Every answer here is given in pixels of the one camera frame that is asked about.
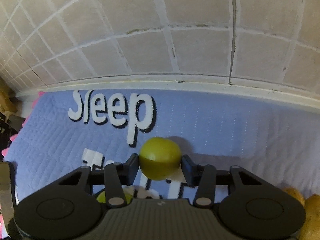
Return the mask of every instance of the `wall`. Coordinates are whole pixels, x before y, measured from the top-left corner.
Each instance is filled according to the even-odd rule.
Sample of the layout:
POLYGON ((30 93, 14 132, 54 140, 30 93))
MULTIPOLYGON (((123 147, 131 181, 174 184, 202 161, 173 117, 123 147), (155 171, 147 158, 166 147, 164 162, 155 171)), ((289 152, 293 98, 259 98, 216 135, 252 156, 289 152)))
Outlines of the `wall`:
POLYGON ((0 0, 16 92, 137 74, 320 94, 320 0, 0 0))

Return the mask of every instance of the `yellow object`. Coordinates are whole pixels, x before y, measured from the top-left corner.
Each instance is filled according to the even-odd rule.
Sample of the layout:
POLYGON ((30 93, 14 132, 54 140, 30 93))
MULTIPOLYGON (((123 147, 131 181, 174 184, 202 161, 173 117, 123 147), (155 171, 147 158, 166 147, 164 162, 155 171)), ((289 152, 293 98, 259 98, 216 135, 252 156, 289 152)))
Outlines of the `yellow object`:
POLYGON ((306 199, 306 222, 301 228, 299 240, 320 239, 320 196, 313 194, 306 199))
POLYGON ((283 189, 284 192, 289 194, 290 196, 294 197, 296 200, 298 200, 302 206, 304 206, 304 197, 303 195, 294 187, 287 187, 283 189))
MULTIPOLYGON (((131 196, 130 194, 124 192, 125 195, 125 199, 127 201, 127 204, 130 204, 131 200, 133 199, 133 196, 131 196)), ((102 191, 98 197, 97 197, 97 201, 99 203, 105 203, 106 202, 106 193, 104 191, 102 191)))
POLYGON ((153 137, 147 140, 139 153, 142 173, 152 180, 163 180, 174 174, 180 166, 179 146, 166 138, 153 137))

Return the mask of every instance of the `blue mat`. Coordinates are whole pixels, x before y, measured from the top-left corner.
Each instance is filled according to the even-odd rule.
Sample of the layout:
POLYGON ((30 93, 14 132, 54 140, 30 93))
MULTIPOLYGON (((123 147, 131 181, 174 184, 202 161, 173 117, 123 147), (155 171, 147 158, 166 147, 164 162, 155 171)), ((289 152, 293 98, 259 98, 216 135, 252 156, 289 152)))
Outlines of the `blue mat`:
MULTIPOLYGON (((86 92, 80 91, 82 100, 86 92)), ((320 193, 320 116, 317 114, 212 93, 95 90, 91 98, 98 93, 106 100, 114 93, 121 93, 128 104, 132 93, 150 95, 156 104, 153 129, 147 133, 138 130, 136 147, 130 147, 128 125, 124 128, 115 128, 110 122, 97 125, 91 116, 87 124, 83 120, 71 121, 69 108, 77 110, 73 91, 44 94, 4 159, 16 166, 19 201, 84 165, 85 149, 101 153, 105 157, 102 165, 124 162, 153 136, 170 137, 195 162, 210 163, 218 169, 240 165, 276 186, 294 186, 305 196, 320 193)), ((140 115, 145 115, 143 105, 140 115)), ((181 171, 168 179, 148 181, 139 172, 135 186, 128 190, 137 197, 193 200, 196 189, 185 187, 181 171)), ((225 195, 225 188, 217 189, 216 201, 225 195)))

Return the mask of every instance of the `white floor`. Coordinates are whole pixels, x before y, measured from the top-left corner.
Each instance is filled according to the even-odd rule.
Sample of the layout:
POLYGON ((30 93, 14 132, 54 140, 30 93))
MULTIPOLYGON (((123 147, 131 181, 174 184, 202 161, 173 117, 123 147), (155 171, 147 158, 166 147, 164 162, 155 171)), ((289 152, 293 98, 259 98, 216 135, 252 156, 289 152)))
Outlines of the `white floor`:
POLYGON ((28 101, 19 101, 15 103, 18 111, 17 113, 15 113, 15 115, 27 118, 29 116, 29 114, 31 114, 32 112, 32 102, 28 102, 28 101))

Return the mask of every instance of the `green fruit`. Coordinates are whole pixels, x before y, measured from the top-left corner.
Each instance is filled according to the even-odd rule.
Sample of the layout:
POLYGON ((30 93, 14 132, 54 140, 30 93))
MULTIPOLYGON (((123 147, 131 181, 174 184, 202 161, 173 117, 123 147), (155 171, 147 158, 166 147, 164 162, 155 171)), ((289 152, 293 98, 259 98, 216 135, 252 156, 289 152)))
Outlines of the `green fruit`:
MULTIPOLYGON (((125 199, 127 201, 127 204, 130 204, 131 200, 133 199, 133 197, 129 194, 124 192, 125 195, 125 199)), ((97 197, 97 201, 100 203, 105 203, 106 202, 106 193, 104 191, 102 191, 98 197, 97 197)))
POLYGON ((179 146, 166 138, 153 137, 147 140, 139 153, 142 173, 152 180, 163 180, 174 174, 180 166, 179 146))

